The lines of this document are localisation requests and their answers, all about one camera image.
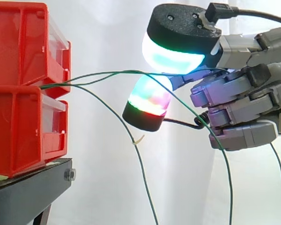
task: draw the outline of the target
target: bolt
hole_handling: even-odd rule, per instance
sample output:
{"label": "bolt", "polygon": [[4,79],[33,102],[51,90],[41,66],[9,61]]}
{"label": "bolt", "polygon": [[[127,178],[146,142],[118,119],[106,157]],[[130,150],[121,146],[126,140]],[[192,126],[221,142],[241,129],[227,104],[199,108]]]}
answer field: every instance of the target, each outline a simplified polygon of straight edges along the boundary
{"label": "bolt", "polygon": [[75,169],[67,169],[65,171],[65,180],[74,181],[76,179],[76,170]]}
{"label": "bolt", "polygon": [[168,19],[169,19],[169,20],[173,20],[174,17],[173,17],[172,15],[168,15]]}

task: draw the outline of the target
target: white curtain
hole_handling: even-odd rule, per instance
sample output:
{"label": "white curtain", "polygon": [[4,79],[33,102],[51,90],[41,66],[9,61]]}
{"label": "white curtain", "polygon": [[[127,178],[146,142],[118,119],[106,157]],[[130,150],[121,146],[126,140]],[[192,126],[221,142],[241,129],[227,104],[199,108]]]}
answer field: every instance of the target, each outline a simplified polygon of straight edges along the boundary
{"label": "white curtain", "polygon": [[[75,77],[108,70],[153,71],[142,57],[141,42],[154,6],[178,2],[206,8],[210,1],[45,2],[72,42]],[[281,16],[281,0],[229,3]],[[225,34],[256,33],[277,25],[245,17],[219,24]],[[88,88],[121,113],[137,79],[135,75],[119,75]],[[190,88],[177,94],[193,106]],[[68,157],[73,157],[77,179],[53,204],[49,225],[153,225],[137,156],[120,122],[81,90],[72,89],[63,99],[70,103]],[[168,116],[193,120],[174,99]],[[171,124],[163,124],[156,133],[132,130],[136,139],[145,134],[139,148],[161,225],[228,224],[227,171],[221,152],[210,148],[206,130]],[[281,139],[274,145],[281,155]],[[233,225],[281,225],[281,177],[270,147],[228,153],[228,157],[235,195]]]}

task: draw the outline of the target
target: red storage box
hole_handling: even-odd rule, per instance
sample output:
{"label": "red storage box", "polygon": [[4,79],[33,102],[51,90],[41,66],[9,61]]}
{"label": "red storage box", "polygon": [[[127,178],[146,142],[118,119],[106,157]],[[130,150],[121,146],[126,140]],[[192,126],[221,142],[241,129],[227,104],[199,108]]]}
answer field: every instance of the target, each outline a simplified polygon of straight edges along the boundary
{"label": "red storage box", "polygon": [[[70,49],[45,4],[0,2],[0,85],[40,86],[69,80]],[[69,91],[58,87],[45,93],[57,98]]]}
{"label": "red storage box", "polygon": [[13,177],[67,153],[67,102],[35,86],[0,87],[0,175]]}

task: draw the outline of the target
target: led light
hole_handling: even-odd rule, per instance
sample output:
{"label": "led light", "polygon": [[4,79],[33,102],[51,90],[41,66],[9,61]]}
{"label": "led light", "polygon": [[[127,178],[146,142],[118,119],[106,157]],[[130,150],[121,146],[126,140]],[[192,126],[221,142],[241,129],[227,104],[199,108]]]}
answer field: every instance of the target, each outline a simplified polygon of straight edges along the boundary
{"label": "led light", "polygon": [[[168,77],[153,77],[173,91]],[[164,116],[170,103],[170,93],[156,81],[144,75],[136,83],[128,102],[141,111],[156,116]]]}
{"label": "led light", "polygon": [[154,43],[147,33],[142,42],[142,53],[151,67],[169,74],[188,74],[197,68],[205,58],[201,54],[165,49]]}

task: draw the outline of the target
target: cable connector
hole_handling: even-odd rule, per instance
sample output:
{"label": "cable connector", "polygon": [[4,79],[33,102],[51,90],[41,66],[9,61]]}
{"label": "cable connector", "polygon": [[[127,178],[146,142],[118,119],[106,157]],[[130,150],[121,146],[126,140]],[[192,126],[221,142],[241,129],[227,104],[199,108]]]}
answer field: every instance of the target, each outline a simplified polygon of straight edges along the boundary
{"label": "cable connector", "polygon": [[228,4],[210,3],[205,17],[211,23],[216,23],[219,19],[230,19],[238,16],[238,7],[231,7]]}

